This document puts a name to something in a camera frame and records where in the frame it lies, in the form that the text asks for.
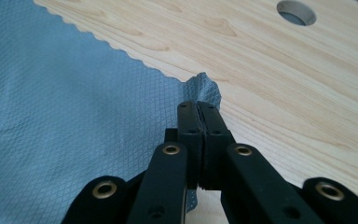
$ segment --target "light wood surface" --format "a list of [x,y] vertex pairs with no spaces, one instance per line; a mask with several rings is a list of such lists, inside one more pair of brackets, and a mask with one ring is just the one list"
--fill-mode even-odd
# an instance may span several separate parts
[[[279,2],[36,0],[166,76],[206,72],[238,142],[295,185],[325,176],[358,194],[358,2],[302,0],[311,26],[284,20]],[[201,192],[188,223],[227,222],[218,197]]]

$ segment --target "textured fabric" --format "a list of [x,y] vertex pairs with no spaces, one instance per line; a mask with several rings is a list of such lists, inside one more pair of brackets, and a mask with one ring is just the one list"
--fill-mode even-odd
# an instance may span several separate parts
[[60,222],[92,179],[138,175],[185,100],[220,94],[204,74],[165,77],[32,1],[0,1],[0,223]]

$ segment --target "table hole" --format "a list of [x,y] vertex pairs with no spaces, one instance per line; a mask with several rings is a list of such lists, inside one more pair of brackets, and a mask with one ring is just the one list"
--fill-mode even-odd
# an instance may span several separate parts
[[307,5],[297,1],[281,1],[277,5],[278,13],[287,21],[301,26],[316,22],[316,14]]

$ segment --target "wood grain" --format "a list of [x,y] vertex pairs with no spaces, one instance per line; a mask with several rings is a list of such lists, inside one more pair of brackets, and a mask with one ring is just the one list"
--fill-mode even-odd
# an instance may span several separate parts
[[358,2],[302,0],[311,26],[279,0],[35,2],[166,76],[206,72],[238,142],[291,183],[325,176],[358,194]]

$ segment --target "circular hole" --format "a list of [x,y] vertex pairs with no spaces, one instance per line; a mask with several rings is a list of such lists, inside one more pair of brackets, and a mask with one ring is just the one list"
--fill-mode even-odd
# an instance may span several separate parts
[[330,196],[333,196],[333,197],[338,196],[338,191],[336,191],[335,189],[327,188],[326,186],[322,187],[322,191]]
[[162,151],[167,155],[175,155],[175,154],[179,153],[180,148],[176,147],[176,146],[167,146],[167,147],[163,148]]
[[154,204],[149,207],[147,214],[152,219],[158,219],[164,216],[164,207],[161,204]]
[[341,201],[345,197],[344,193],[340,189],[329,183],[319,182],[315,188],[324,197],[334,201]]
[[294,207],[288,206],[283,208],[284,214],[292,219],[299,219],[301,217],[301,213]]
[[247,147],[236,147],[235,150],[238,154],[242,156],[250,156],[252,155],[252,150]]
[[110,185],[103,185],[98,188],[98,193],[105,194],[109,192],[112,189],[112,186]]
[[92,190],[92,195],[97,199],[105,199],[115,194],[116,190],[117,186],[112,181],[102,181]]
[[281,1],[277,10],[285,20],[296,25],[309,26],[316,22],[312,9],[297,1]]

